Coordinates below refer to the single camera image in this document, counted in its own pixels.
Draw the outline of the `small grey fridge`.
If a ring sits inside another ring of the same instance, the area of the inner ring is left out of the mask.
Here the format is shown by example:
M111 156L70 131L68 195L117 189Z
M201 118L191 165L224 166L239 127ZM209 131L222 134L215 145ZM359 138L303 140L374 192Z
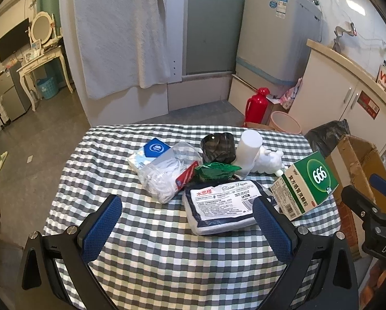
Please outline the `small grey fridge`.
M24 115L31 107L31 102L24 92L17 72L21 66L21 63L17 62L5 72L0 73L1 103L11 122Z

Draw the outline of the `cardboard box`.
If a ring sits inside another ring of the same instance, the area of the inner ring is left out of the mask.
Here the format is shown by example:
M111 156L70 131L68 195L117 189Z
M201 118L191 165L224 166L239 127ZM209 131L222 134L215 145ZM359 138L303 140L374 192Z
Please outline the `cardboard box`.
M365 233L362 221L342 202L342 189L353 185L369 200L386 213L386 197L372 188L369 178L377 174L386 180L386 169L376 146L356 136L346 135L325 158L339 186L333 193L339 216L341 231L345 234L354 260L367 257L362 250Z

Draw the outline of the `white kitchen cabinet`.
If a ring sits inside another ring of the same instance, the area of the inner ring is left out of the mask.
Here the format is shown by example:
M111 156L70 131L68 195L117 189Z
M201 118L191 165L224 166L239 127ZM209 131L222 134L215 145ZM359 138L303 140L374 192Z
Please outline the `white kitchen cabinet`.
M333 120L386 151L386 92L361 66L331 48L307 40L308 64L289 115L303 134Z

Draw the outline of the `blue Vinda tissue pack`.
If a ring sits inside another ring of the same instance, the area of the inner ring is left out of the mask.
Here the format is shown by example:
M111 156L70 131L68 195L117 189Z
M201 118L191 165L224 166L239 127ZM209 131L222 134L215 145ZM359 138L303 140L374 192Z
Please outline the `blue Vinda tissue pack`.
M170 146L158 138L153 138L144 146L128 157L130 167L138 173L143 167L150 164L160 155L165 153Z

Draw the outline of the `black plastic cup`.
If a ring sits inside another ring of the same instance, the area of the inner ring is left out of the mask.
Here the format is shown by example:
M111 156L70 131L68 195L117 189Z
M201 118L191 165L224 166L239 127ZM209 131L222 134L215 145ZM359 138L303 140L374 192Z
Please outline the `black plastic cup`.
M204 163L231 164L236 159L236 145L231 133L208 134L201 141Z

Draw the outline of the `red W paper cup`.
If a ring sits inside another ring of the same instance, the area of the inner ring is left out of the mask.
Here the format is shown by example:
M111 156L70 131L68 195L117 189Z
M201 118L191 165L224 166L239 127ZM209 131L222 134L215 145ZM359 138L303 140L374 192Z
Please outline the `red W paper cup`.
M386 66L379 66L379 72L376 77L376 83L382 90L386 90Z

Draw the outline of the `navy white tissue paper pack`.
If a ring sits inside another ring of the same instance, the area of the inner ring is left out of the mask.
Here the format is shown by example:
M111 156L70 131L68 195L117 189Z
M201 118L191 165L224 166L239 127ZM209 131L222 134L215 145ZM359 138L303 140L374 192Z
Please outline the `navy white tissue paper pack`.
M269 190L256 181L200 183L184 190L182 203L192 232L208 236L255 225L253 201L260 196L274 203Z

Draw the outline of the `clear floss pick jar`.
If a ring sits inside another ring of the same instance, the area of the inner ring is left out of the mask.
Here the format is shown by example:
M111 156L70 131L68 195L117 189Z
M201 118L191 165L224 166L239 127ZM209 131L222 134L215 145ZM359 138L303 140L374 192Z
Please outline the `clear floss pick jar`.
M202 164L196 148L178 142L143 166L138 178L143 188L159 203L165 204L192 179L194 169Z

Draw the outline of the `black television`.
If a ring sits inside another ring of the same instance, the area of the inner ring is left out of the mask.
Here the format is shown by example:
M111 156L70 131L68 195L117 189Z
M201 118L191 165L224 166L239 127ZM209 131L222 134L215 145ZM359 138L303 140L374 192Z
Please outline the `black television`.
M29 44L29 19L13 27L0 38L0 62L15 54L20 48Z

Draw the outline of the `oval vanity mirror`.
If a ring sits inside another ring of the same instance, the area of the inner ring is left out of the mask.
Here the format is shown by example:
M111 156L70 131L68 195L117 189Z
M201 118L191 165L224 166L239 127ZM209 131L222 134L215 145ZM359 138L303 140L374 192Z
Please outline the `oval vanity mirror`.
M56 36L54 16L45 11L39 12L29 27L30 44L38 41L46 45Z

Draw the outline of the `checkered tablecloth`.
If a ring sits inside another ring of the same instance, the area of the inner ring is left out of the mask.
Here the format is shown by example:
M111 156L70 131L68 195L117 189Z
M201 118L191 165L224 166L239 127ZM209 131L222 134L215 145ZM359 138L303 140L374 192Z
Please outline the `checkered tablecloth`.
M146 192L129 156L152 138L199 148L212 133L240 138L223 125L100 125L83 136L63 168L43 232L80 224L109 195L122 214L92 272L119 309L255 309L283 273L256 225L201 237L181 196L161 204Z

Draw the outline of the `black garbage bag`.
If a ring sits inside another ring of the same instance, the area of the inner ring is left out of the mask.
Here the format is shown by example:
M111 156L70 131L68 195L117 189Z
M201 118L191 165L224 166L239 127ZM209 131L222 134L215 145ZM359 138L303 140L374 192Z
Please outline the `black garbage bag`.
M307 139L313 152L319 151L326 158L345 135L350 135L350 128L347 120L343 119L340 121L333 120L313 128L304 137Z

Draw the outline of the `green snack packet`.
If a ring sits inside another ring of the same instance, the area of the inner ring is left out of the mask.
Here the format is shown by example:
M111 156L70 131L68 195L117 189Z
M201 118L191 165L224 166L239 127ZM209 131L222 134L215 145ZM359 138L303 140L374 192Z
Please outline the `green snack packet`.
M232 164L206 163L195 167L193 180L200 183L227 181L232 179L239 170L242 170L242 168Z

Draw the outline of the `green 666 medicine box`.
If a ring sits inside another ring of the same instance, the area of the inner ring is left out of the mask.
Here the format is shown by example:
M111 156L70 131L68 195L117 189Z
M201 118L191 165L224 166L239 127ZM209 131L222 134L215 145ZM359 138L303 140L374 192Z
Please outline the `green 666 medicine box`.
M293 221L321 205L339 186L318 151L295 162L269 188L282 213Z

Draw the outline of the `teal laundry basket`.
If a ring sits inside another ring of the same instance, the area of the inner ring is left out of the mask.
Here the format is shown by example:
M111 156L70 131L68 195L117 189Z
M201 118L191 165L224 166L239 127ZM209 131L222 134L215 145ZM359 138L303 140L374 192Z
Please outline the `teal laundry basket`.
M59 87L56 83L56 79L52 76L45 79L38 79L37 88L46 100L53 98L59 93Z

